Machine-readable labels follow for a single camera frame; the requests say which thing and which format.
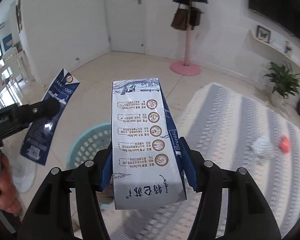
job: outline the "human hand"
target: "human hand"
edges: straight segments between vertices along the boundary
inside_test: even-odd
[[[17,213],[21,209],[20,201],[16,198],[16,187],[12,182],[12,175],[8,157],[2,154],[3,170],[0,176],[0,209],[8,213]]]

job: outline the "white wall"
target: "white wall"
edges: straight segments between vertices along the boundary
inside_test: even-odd
[[[0,24],[2,24],[4,22],[4,26],[0,29],[0,43],[1,43],[1,47],[2,47],[2,52],[4,53],[4,46],[3,46],[3,42],[2,39],[9,35],[10,33],[12,33],[12,37],[13,37],[13,28],[11,27],[11,4],[14,4],[15,0],[2,0],[0,2]],[[14,6],[14,16],[16,18],[16,7]],[[13,43],[18,42],[18,38],[15,40],[13,37]]]
[[[42,85],[108,51],[104,0],[21,0],[21,14],[20,40]]]
[[[27,36],[26,36],[25,30],[22,29],[20,31],[20,33],[18,34],[18,36],[19,36],[19,40],[20,40],[20,43],[21,43],[21,47],[22,47],[24,53],[26,54],[26,60],[28,61],[28,62],[25,62],[25,64],[28,64],[28,66],[29,66],[29,69],[26,68],[26,72],[27,72],[28,78],[29,78],[29,80],[32,81],[33,80],[32,76],[33,76],[34,79],[39,84],[42,84],[41,78],[39,76],[37,68],[35,67],[35,63],[33,61],[33,58],[32,58],[31,52],[30,52],[30,48],[29,48],[29,44],[28,44],[28,40],[27,40]]]
[[[300,42],[283,28],[248,10],[248,0],[208,0],[196,3],[205,13],[200,26],[192,31],[192,62],[254,81],[266,89],[263,63],[287,61],[271,48],[253,40],[248,30],[257,25],[272,31],[277,46],[290,41],[293,57],[300,60]],[[170,27],[178,4],[172,0],[146,0],[148,52],[151,55],[181,59],[184,55],[185,32]]]

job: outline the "white door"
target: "white door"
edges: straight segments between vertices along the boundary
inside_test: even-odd
[[[112,51],[145,53],[142,0],[105,0]]]

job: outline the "blue laundry basket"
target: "blue laundry basket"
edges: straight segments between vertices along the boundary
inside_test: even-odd
[[[77,168],[86,160],[92,160],[98,151],[107,149],[110,142],[111,123],[91,127],[72,144],[66,161],[67,170]]]

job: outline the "blue gripper pad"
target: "blue gripper pad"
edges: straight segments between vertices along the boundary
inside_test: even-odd
[[[102,191],[109,185],[111,177],[112,177],[112,150],[109,152],[109,155],[101,170],[101,179],[100,179],[99,186]]]
[[[198,176],[198,173],[197,173],[198,167],[196,167],[197,163],[195,162],[195,160],[192,157],[190,157],[190,155],[192,153],[191,153],[191,150],[190,150],[186,140],[184,139],[184,137],[180,137],[179,142],[180,142],[180,148],[181,148],[181,154],[182,154],[182,165],[183,165],[183,169],[186,174],[186,178],[188,180],[188,184],[190,187],[193,188],[194,191],[197,191],[199,189],[198,177],[197,177]]]

